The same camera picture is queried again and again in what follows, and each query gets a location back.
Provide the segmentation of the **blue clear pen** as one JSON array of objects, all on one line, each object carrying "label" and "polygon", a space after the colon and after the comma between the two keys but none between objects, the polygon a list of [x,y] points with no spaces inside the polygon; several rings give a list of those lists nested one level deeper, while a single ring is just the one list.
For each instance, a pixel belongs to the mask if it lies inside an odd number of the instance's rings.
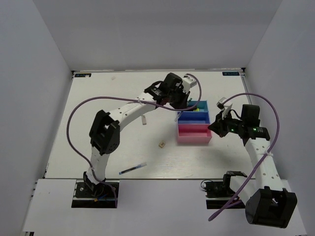
[{"label": "blue clear pen", "polygon": [[131,167],[131,168],[128,168],[126,170],[123,170],[123,171],[119,172],[119,175],[123,175],[125,173],[131,172],[133,170],[136,170],[136,169],[139,169],[139,168],[142,168],[142,167],[145,167],[145,166],[147,166],[147,163],[138,164],[138,165],[136,165],[134,167]]}]

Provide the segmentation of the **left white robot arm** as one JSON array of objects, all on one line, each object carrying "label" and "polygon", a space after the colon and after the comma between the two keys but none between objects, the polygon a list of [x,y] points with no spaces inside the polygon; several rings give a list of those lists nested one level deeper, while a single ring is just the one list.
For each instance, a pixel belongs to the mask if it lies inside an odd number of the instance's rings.
[{"label": "left white robot arm", "polygon": [[137,97],[135,102],[105,112],[97,112],[89,132],[91,138],[92,166],[84,173],[84,183],[93,196],[103,193],[105,169],[109,155],[120,144],[120,132],[135,119],[155,110],[158,105],[170,104],[176,110],[186,109],[190,89],[197,84],[196,79],[185,75],[183,78],[169,73],[163,81],[157,81]]}]

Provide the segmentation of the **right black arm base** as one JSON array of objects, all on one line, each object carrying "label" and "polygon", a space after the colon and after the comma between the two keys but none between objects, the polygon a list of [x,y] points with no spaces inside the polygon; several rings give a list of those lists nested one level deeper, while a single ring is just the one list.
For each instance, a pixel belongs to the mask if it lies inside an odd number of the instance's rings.
[{"label": "right black arm base", "polygon": [[232,177],[247,177],[241,171],[227,171],[222,180],[214,181],[205,179],[200,183],[201,189],[206,193],[207,209],[220,209],[234,195],[234,191],[230,188]]}]

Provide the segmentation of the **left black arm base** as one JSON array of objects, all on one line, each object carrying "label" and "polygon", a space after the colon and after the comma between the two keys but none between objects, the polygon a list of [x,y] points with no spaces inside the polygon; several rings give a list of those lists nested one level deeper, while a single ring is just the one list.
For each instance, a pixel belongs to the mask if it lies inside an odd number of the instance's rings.
[{"label": "left black arm base", "polygon": [[110,186],[100,184],[95,193],[83,182],[76,182],[73,193],[72,208],[117,208],[119,195],[119,182],[109,182]]}]

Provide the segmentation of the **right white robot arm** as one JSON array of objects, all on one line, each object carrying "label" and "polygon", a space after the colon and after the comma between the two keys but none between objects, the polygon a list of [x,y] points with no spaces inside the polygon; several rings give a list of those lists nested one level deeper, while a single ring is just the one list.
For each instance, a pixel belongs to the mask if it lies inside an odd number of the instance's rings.
[{"label": "right white robot arm", "polygon": [[224,206],[209,217],[214,220],[223,210],[236,205],[238,198],[245,205],[249,224],[286,228],[297,205],[297,197],[283,185],[271,152],[275,145],[265,127],[260,126],[260,107],[244,104],[239,118],[231,115],[232,103],[219,102],[220,112],[208,127],[220,137],[228,133],[238,135],[251,159],[253,170],[228,172],[224,175],[223,192],[232,196]]}]

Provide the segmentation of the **three-colour compartment box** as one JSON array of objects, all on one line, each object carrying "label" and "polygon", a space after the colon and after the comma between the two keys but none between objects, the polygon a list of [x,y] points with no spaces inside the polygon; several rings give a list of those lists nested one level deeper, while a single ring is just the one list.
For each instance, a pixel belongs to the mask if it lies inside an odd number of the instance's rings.
[{"label": "three-colour compartment box", "polygon": [[190,111],[177,112],[177,143],[179,145],[207,145],[211,138],[210,115],[207,100],[201,100]]}]

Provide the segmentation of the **white long eraser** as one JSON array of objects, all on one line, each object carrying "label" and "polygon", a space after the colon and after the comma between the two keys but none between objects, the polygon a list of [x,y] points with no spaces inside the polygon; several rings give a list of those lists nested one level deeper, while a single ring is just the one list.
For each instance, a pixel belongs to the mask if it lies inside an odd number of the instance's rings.
[{"label": "white long eraser", "polygon": [[144,115],[141,116],[141,120],[142,120],[143,125],[147,124],[147,120],[146,120],[146,117]]}]

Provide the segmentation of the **small beige eraser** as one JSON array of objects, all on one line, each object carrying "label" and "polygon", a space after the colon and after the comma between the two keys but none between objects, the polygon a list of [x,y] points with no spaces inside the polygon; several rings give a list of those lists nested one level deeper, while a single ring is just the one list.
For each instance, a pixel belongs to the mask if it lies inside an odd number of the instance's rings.
[{"label": "small beige eraser", "polygon": [[164,142],[164,141],[161,141],[158,146],[159,146],[160,148],[164,148],[165,142]]}]

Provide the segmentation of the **right blue corner label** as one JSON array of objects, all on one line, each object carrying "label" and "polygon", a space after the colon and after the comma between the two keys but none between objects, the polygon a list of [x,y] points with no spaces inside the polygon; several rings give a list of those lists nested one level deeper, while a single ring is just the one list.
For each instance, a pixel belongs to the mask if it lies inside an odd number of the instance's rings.
[{"label": "right blue corner label", "polygon": [[240,76],[239,72],[234,72],[234,71],[225,71],[222,72],[223,76]]}]

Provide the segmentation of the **blue corner label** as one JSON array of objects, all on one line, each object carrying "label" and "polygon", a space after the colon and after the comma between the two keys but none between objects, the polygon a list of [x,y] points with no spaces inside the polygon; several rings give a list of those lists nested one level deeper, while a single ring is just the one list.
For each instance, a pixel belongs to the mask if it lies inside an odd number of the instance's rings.
[{"label": "blue corner label", "polygon": [[76,73],[74,75],[75,78],[88,78],[88,77],[91,77],[92,74],[91,73]]},{"label": "blue corner label", "polygon": [[240,76],[239,72],[234,72],[234,71],[225,71],[222,72],[223,76]]}]

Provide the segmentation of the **left blue corner label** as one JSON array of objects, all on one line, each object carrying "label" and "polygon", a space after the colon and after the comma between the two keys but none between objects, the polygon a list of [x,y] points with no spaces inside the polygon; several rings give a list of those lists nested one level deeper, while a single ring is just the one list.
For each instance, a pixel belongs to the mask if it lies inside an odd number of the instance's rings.
[{"label": "left blue corner label", "polygon": [[88,77],[91,77],[92,74],[91,73],[76,73],[74,75],[75,78],[88,78]]}]

